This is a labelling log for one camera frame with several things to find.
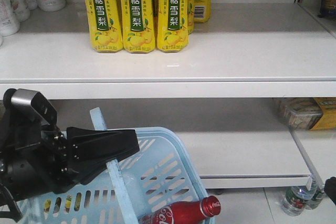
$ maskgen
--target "bottle cap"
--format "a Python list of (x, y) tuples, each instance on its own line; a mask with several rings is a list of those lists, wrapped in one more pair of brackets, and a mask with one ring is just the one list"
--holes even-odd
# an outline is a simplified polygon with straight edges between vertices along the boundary
[(210, 196), (202, 200), (202, 209), (204, 214), (212, 217), (219, 215), (220, 213), (220, 202), (215, 196)]

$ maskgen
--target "green bottle label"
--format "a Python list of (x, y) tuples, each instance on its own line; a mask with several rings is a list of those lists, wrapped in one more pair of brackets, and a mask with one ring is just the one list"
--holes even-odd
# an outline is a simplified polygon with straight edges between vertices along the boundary
[(323, 199), (324, 192), (317, 190), (314, 196), (311, 198), (312, 201), (321, 201)]
[(302, 209), (306, 206), (307, 200), (301, 199), (298, 196), (296, 196), (291, 188), (288, 188), (286, 191), (286, 199), (289, 203), (291, 203), (292, 206)]
[(129, 0), (131, 31), (144, 31), (142, 18), (142, 0)]
[(169, 0), (168, 30), (180, 30), (181, 0)]
[(96, 14), (97, 30), (108, 31), (109, 23), (105, 8), (105, 0), (93, 0), (93, 3)]

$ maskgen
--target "white shelf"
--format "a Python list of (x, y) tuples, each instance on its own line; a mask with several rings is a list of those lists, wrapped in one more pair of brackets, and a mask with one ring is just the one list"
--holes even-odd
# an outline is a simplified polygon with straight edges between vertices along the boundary
[(53, 101), (61, 130), (92, 128), (100, 107), (110, 129), (162, 126), (185, 144), (206, 188), (305, 185), (310, 172), (272, 99)]
[(328, 178), (336, 176), (336, 130), (293, 131), (292, 134), (318, 185), (323, 188)]
[(49, 99), (336, 96), (336, 40), (296, 4), (214, 4), (177, 54), (99, 54), (84, 4), (35, 10), (0, 51), (0, 93)]

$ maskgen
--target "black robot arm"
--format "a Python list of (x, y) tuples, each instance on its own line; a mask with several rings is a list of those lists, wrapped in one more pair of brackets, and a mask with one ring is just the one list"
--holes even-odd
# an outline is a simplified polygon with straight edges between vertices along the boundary
[(0, 218), (18, 221), (16, 201), (48, 192), (65, 193), (87, 184), (106, 169), (139, 151), (135, 130), (91, 131), (57, 127), (57, 112), (38, 91), (9, 89), (0, 121)]

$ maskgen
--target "barcode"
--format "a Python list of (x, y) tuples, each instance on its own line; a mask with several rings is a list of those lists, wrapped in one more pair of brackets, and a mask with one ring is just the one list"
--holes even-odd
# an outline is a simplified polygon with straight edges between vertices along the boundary
[(195, 6), (194, 18), (205, 18), (205, 6)]

